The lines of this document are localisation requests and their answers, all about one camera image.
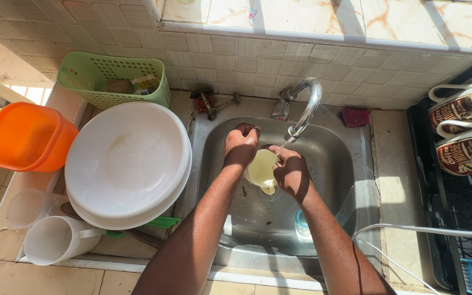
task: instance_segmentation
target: hand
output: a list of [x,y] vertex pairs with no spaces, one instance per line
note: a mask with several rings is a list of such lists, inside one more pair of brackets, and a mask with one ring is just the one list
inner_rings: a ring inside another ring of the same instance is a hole
[[240,123],[225,139],[225,163],[240,165],[246,168],[251,164],[258,150],[259,127],[251,124]]
[[[279,151],[277,145],[267,144],[262,148],[275,154]],[[309,188],[314,188],[305,158],[288,149],[281,150],[278,157],[282,161],[274,165],[274,178],[286,193],[290,194],[298,204],[301,204]]]

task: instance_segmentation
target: stainless steel sink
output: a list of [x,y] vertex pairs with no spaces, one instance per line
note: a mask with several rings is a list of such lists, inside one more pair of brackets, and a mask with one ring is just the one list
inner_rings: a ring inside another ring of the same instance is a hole
[[[260,145],[283,143],[283,133],[299,118],[305,103],[293,102],[289,120],[284,122],[271,119],[277,103],[277,100],[242,98],[240,105],[223,109],[213,122],[203,113],[193,117],[190,126],[193,170],[176,204],[175,216],[185,217],[221,171],[226,135],[237,124],[260,126]],[[340,107],[321,104],[301,138],[285,148],[305,156],[320,197],[352,236],[358,229],[377,223],[379,216],[369,127],[346,128],[339,118],[340,111]],[[242,178],[214,264],[320,275],[312,238],[300,235],[295,228],[299,210],[294,199],[278,187],[268,196]],[[361,238],[380,245],[378,231],[366,232]],[[360,249],[379,268],[378,254],[363,245]]]

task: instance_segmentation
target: red sponge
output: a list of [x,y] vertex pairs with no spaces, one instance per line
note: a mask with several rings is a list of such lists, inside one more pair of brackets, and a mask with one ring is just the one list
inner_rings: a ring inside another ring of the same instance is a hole
[[359,110],[353,107],[346,107],[341,111],[344,117],[345,126],[356,127],[369,123],[369,112],[367,110]]

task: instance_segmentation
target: mug handle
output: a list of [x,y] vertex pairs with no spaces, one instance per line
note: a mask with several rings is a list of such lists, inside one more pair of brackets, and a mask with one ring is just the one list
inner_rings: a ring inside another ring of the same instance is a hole
[[274,188],[274,186],[269,186],[269,187],[260,187],[262,189],[262,191],[264,193],[266,193],[267,195],[273,195],[274,192],[276,191],[276,189]]
[[438,135],[440,135],[441,137],[447,138],[447,139],[456,136],[456,134],[447,133],[442,129],[442,126],[447,125],[447,124],[472,128],[472,122],[463,122],[463,121],[456,121],[456,120],[446,120],[446,121],[440,122],[440,124],[436,126],[436,133],[438,133]]
[[102,228],[88,229],[86,231],[78,231],[78,239],[97,237],[97,236],[102,236],[106,234],[107,234],[106,229],[102,229]]
[[431,90],[429,90],[429,98],[438,103],[438,104],[441,104],[442,102],[445,101],[445,98],[442,98],[442,97],[437,97],[436,95],[434,95],[434,91],[438,88],[457,88],[457,89],[469,89],[469,88],[472,88],[472,84],[465,84],[465,85],[455,85],[455,84],[439,84],[439,85],[436,85],[435,87],[431,88]]

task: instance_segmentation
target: perforated basket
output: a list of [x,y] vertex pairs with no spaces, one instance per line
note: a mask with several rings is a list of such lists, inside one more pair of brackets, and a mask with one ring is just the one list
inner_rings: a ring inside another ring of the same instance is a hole
[[[127,80],[153,74],[160,78],[159,87],[149,95],[128,95],[106,92],[110,79]],[[165,66],[154,58],[114,57],[87,52],[73,52],[63,59],[59,68],[58,83],[105,110],[129,101],[149,101],[166,108],[170,104],[170,90]]]

